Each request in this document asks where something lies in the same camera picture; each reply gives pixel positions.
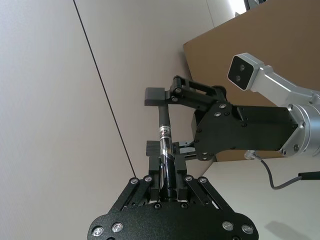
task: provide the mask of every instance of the black metal plate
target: black metal plate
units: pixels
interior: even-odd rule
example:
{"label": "black metal plate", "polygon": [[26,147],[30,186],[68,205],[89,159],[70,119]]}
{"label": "black metal plate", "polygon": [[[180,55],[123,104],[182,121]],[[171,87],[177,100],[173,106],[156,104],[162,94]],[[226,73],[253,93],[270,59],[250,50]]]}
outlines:
{"label": "black metal plate", "polygon": [[[118,213],[102,215],[90,226],[88,240],[257,240],[259,235],[253,222],[240,213],[226,215],[212,204],[202,206],[188,203],[181,208],[181,202],[162,202],[160,209],[154,204],[123,210]],[[232,222],[234,229],[227,231],[222,227],[224,221]],[[114,223],[122,223],[123,230],[112,231]],[[242,231],[242,225],[251,225],[253,234]],[[101,226],[104,232],[93,236],[92,231]]]}
{"label": "black metal plate", "polygon": [[229,149],[278,151],[298,127],[286,107],[225,103],[221,109],[219,104],[206,114],[194,112],[192,133],[198,159],[204,152],[217,154]]}

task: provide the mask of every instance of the white wall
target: white wall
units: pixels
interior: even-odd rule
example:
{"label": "white wall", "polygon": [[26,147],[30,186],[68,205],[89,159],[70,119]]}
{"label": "white wall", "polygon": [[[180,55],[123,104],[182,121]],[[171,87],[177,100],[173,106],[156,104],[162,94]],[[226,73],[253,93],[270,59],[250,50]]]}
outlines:
{"label": "white wall", "polygon": [[73,2],[1,1],[0,239],[84,240],[132,176]]}
{"label": "white wall", "polygon": [[[320,171],[319,157],[266,160],[277,186],[298,173]],[[320,181],[299,181],[272,190],[257,160],[215,162],[204,174],[238,213],[255,224],[261,240],[320,239]]]}

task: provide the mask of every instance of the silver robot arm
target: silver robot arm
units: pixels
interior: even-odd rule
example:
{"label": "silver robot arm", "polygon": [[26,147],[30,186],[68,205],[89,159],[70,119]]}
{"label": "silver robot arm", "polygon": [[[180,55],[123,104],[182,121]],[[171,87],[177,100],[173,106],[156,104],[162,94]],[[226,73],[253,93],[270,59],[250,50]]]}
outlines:
{"label": "silver robot arm", "polygon": [[258,92],[276,106],[288,108],[299,127],[282,146],[283,156],[320,153],[319,91],[295,85],[249,53],[233,57],[228,79],[243,91]]}

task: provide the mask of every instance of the brown cardboard box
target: brown cardboard box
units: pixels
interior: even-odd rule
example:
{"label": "brown cardboard box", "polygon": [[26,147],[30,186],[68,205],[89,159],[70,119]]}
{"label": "brown cardboard box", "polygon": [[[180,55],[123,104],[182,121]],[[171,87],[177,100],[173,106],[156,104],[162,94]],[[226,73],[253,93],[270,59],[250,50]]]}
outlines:
{"label": "brown cardboard box", "polygon": [[[227,79],[233,56],[250,53],[293,83],[320,91],[319,11],[320,1],[269,0],[187,42],[184,52],[193,80],[224,86],[227,99],[235,105],[272,106],[259,93],[242,91]],[[217,159],[243,160],[244,152],[223,151]]]}

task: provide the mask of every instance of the black cable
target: black cable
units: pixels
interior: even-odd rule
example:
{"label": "black cable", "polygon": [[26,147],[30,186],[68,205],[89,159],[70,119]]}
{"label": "black cable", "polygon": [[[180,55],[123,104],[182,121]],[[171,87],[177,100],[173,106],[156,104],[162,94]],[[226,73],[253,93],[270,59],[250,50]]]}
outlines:
{"label": "black cable", "polygon": [[299,180],[302,179],[301,176],[296,176],[295,178],[292,178],[291,180],[289,181],[286,181],[285,183],[279,185],[279,186],[275,186],[274,185],[274,180],[273,180],[273,177],[272,177],[272,174],[271,174],[271,171],[270,171],[270,168],[268,167],[268,165],[266,164],[266,162],[259,156],[255,156],[256,159],[260,160],[260,162],[263,164],[263,166],[265,167],[266,171],[268,172],[268,176],[269,176],[269,181],[270,181],[270,186],[273,190],[279,190],[279,189],[283,189]]}
{"label": "black cable", "polygon": [[136,173],[135,173],[134,167],[132,166],[132,163],[131,163],[131,160],[130,160],[130,157],[129,157],[129,154],[128,154],[128,151],[127,151],[127,148],[126,148],[126,145],[125,145],[125,142],[124,142],[124,139],[123,139],[122,134],[121,134],[121,132],[120,132],[120,129],[119,129],[119,126],[118,126],[118,123],[117,123],[117,120],[116,120],[116,116],[115,116],[115,114],[114,114],[114,110],[113,110],[112,107],[111,107],[111,103],[110,103],[110,100],[109,100],[109,97],[108,97],[108,94],[107,94],[107,91],[106,91],[104,82],[102,81],[102,77],[101,77],[101,74],[100,74],[100,71],[99,71],[97,62],[96,62],[96,58],[95,58],[94,52],[92,51],[92,48],[91,48],[91,45],[90,45],[90,42],[89,42],[89,39],[88,39],[88,36],[87,36],[87,32],[86,32],[86,30],[85,30],[84,24],[83,24],[82,19],[81,19],[81,17],[80,17],[80,13],[79,13],[79,10],[78,10],[78,7],[77,7],[77,4],[76,4],[76,1],[75,1],[75,0],[73,0],[73,4],[74,4],[75,10],[76,10],[76,13],[78,14],[78,17],[79,17],[79,20],[80,20],[80,23],[81,23],[81,26],[82,26],[82,30],[83,30],[83,33],[84,33],[86,42],[88,43],[88,46],[89,46],[89,49],[90,49],[90,52],[91,52],[91,56],[92,56],[92,59],[93,59],[93,62],[94,62],[96,71],[97,71],[97,73],[98,73],[98,75],[99,75],[99,79],[100,79],[100,82],[101,82],[101,85],[102,85],[102,88],[103,88],[103,91],[104,91],[106,100],[107,100],[107,102],[108,102],[108,104],[109,104],[109,107],[110,107],[110,110],[111,110],[111,114],[112,114],[112,117],[113,117],[113,120],[114,120],[116,129],[118,130],[118,133],[119,133],[119,135],[120,135],[120,139],[121,139],[121,142],[122,142],[122,145],[123,145],[123,148],[124,148],[126,157],[127,157],[128,160],[129,160],[129,164],[130,164],[130,167],[131,167],[131,169],[132,169],[133,175],[134,175],[134,177],[136,178]]}

